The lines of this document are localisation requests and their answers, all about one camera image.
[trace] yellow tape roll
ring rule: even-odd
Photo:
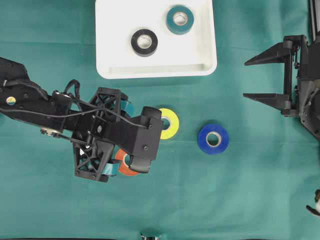
[[[169,121],[169,128],[166,130],[162,130],[161,132],[161,140],[171,139],[174,135],[177,134],[179,130],[179,118],[175,112],[167,108],[159,109],[162,112],[161,119],[167,119]]]

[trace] cyan tape roll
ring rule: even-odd
[[[183,5],[174,6],[166,16],[168,29],[177,35],[188,33],[194,25],[194,22],[195,17],[192,11]]]
[[[102,171],[102,175],[113,177],[118,174],[120,163],[107,163]]]
[[[211,145],[209,143],[208,137],[210,135],[216,135],[218,142],[216,145]],[[198,135],[198,145],[199,148],[209,155],[221,154],[223,153],[229,145],[229,135],[228,132],[220,125],[209,124],[201,129]]]
[[[135,108],[129,101],[121,101],[121,110],[125,111],[130,117],[132,117],[135,113]]]

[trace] black tape roll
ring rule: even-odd
[[[140,47],[138,44],[138,41],[140,38],[151,40],[151,43],[148,44],[146,47]],[[137,31],[135,34],[133,34],[131,39],[131,45],[134,50],[134,52],[141,56],[141,57],[149,57],[152,54],[155,53],[158,47],[158,38],[156,34],[148,29],[141,29]]]

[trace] tape roll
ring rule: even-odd
[[[153,31],[141,29],[132,36],[131,45],[137,55],[149,57],[157,50],[158,38]]]
[[[171,139],[174,135],[177,134],[180,126],[180,121],[177,114],[167,108],[159,109],[162,112],[161,119],[166,119],[169,121],[168,129],[162,130],[161,132],[161,140],[168,140]]]
[[[177,35],[188,33],[194,25],[194,22],[195,17],[192,11],[183,5],[174,6],[166,16],[168,29]]]
[[[113,177],[118,174],[120,163],[107,163],[102,171],[102,175]]]
[[[119,149],[118,152],[115,155],[115,159],[121,161],[119,172],[122,173],[125,176],[133,177],[139,175],[139,172],[132,171],[129,166],[126,164],[126,156],[128,154],[123,151],[122,149]]]
[[[215,135],[218,139],[217,144],[210,144],[208,138]],[[199,148],[206,154],[215,155],[223,153],[229,145],[228,132],[220,125],[209,124],[201,129],[198,135]]]
[[[129,101],[121,101],[121,110],[125,111],[129,116],[133,116],[135,113],[135,108]]]

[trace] blue tape roll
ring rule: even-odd
[[[218,143],[216,146],[210,145],[208,141],[208,137],[211,134],[216,135],[218,138]],[[229,145],[228,132],[222,126],[217,124],[206,125],[198,134],[198,145],[199,148],[206,154],[221,154],[227,149]]]
[[[185,18],[186,22],[182,22],[180,25],[175,23],[175,18],[179,17]],[[192,26],[194,25],[195,17],[191,10],[183,5],[177,5],[171,8],[166,16],[166,25],[168,29],[177,35],[183,35],[188,33]]]

